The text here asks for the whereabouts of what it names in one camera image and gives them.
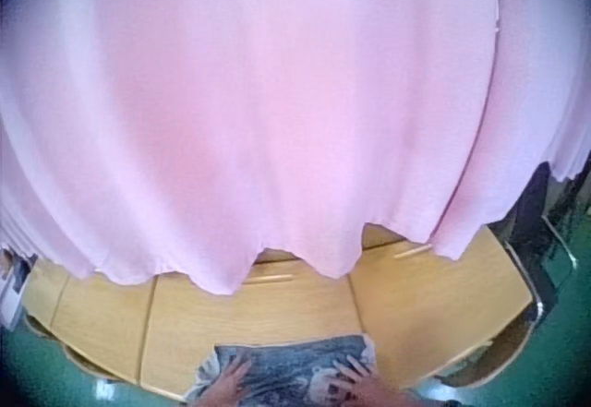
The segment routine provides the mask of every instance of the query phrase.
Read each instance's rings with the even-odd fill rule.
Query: wooden table
[[[196,363],[215,344],[271,345],[358,333],[347,279],[320,276],[303,261],[255,265],[233,296],[203,292],[183,275],[165,275],[156,285],[140,384],[182,399]]]
[[[350,275],[378,369],[411,386],[500,333],[531,302],[521,275],[488,230],[458,261],[431,252],[394,258],[407,242],[365,252]]]
[[[46,329],[51,329],[57,304],[68,279],[66,269],[42,257],[30,273],[22,304]]]
[[[100,274],[85,281],[71,277],[51,332],[99,367],[138,384],[154,283],[121,286]]]
[[[101,275],[64,277],[46,263],[33,270],[24,301],[93,363],[177,400],[217,343],[276,344],[361,331],[376,342],[382,375],[405,387],[489,341],[531,302],[488,229],[458,261],[428,251],[404,254],[415,247],[402,241],[366,250],[341,280],[282,257],[253,266],[231,297],[205,293],[179,274],[129,287]]]

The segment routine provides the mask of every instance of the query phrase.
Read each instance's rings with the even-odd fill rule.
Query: floor
[[[585,380],[591,363],[591,218],[578,212],[571,227],[561,231],[580,269],[517,361],[482,388],[453,390],[425,381],[417,387],[421,394],[475,407],[591,405],[577,400],[591,382]],[[563,273],[562,264],[565,258],[557,251],[549,259],[553,276]],[[12,405],[177,405],[128,384],[104,384],[87,376],[67,361],[58,344],[37,338],[22,324],[14,332],[3,331],[1,340],[0,398],[12,394]]]

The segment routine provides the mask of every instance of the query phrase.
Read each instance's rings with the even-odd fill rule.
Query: pink fabric
[[[501,0],[491,78],[498,0],[7,0],[0,241],[213,293],[265,247],[340,277],[366,222],[458,257],[588,152],[588,4],[558,1]]]

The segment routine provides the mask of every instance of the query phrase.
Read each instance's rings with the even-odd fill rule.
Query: gray printed cloth
[[[242,407],[337,406],[350,395],[325,380],[338,374],[334,360],[346,363],[351,355],[376,368],[374,343],[367,335],[261,347],[218,345],[197,369],[185,400],[197,400],[241,351],[252,363],[243,381],[250,392],[240,402]]]

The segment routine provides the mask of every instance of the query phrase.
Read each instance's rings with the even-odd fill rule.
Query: hand
[[[341,404],[342,407],[416,407],[421,405],[408,395],[386,387],[374,370],[366,368],[353,356],[347,356],[347,361],[353,369],[337,361],[333,362],[339,373],[346,379],[326,377],[332,385],[351,393],[353,399],[345,401]]]
[[[242,379],[250,365],[245,354],[239,353],[191,407],[236,407],[248,395],[248,389],[242,387]]]

